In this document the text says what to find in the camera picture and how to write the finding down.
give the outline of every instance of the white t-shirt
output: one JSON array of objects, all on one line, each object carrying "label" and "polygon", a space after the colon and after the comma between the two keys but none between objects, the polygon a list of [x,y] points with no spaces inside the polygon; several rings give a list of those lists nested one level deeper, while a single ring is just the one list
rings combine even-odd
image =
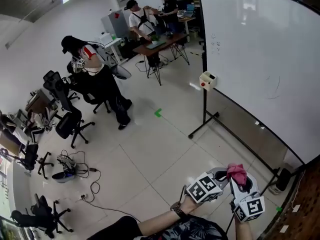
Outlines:
[{"label": "white t-shirt", "polygon": [[91,76],[95,76],[96,74],[98,74],[100,72],[100,70],[103,69],[104,65],[104,60],[101,58],[101,56],[99,55],[99,53],[97,53],[97,51],[89,44],[85,45],[84,47],[81,48],[81,52],[80,55],[82,57],[82,59],[84,59],[85,61],[91,60],[91,57],[93,55],[97,55],[99,60],[101,61],[101,67],[84,67],[83,71],[87,71],[89,73],[89,75]]},{"label": "white t-shirt", "polygon": [[[144,9],[141,8],[139,11],[136,11],[136,12],[132,12],[129,16],[129,26],[132,28],[132,27],[138,27],[140,22],[141,22],[141,19],[138,18],[136,15],[139,17],[142,17],[143,15],[146,14],[146,17],[147,19],[150,21],[150,15],[153,15],[153,12],[152,10],[145,10],[145,13],[144,13]],[[152,33],[154,30],[154,27],[151,25],[150,22],[146,22],[146,23],[143,23],[140,27],[139,27],[139,30],[144,33],[145,35],[149,35],[150,33]]]}]

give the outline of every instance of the metal desk leg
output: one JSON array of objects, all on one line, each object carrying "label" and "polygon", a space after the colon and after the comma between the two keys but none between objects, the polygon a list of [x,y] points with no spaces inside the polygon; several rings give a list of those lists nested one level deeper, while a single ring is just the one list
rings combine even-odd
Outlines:
[{"label": "metal desk leg", "polygon": [[186,37],[186,39],[187,39],[188,43],[190,43],[189,27],[188,27],[188,22],[187,22],[187,21],[184,22],[184,26],[185,26],[185,32],[186,32],[186,34],[188,35],[188,36]]},{"label": "metal desk leg", "polygon": [[118,56],[118,53],[117,53],[117,51],[116,51],[116,49],[115,49],[115,47],[113,45],[111,45],[111,50],[112,50],[112,52],[113,52],[113,54],[115,56],[116,61],[118,62],[118,64],[120,64],[121,60],[120,60],[120,58]]}]

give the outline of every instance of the laptop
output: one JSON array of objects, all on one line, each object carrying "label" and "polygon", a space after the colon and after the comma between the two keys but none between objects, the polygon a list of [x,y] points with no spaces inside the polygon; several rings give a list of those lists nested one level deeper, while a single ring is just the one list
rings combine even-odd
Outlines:
[{"label": "laptop", "polygon": [[183,14],[184,17],[191,18],[195,12],[195,5],[194,4],[187,4],[186,5],[186,12]]}]

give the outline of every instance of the computer monitor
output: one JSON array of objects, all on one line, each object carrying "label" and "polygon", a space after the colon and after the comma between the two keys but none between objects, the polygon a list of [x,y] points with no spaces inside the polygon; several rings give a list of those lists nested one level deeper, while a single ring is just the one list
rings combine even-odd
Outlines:
[{"label": "computer monitor", "polygon": [[193,12],[195,10],[195,5],[194,4],[187,4],[186,5],[186,10],[187,12]]}]

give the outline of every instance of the wristwatch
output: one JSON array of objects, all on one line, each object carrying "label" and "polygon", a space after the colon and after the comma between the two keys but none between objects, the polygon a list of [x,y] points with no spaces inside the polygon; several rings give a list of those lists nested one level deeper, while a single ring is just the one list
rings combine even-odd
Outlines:
[{"label": "wristwatch", "polygon": [[180,209],[181,203],[180,201],[175,202],[171,207],[170,211],[175,212],[181,219],[184,219],[187,217],[187,215]]}]

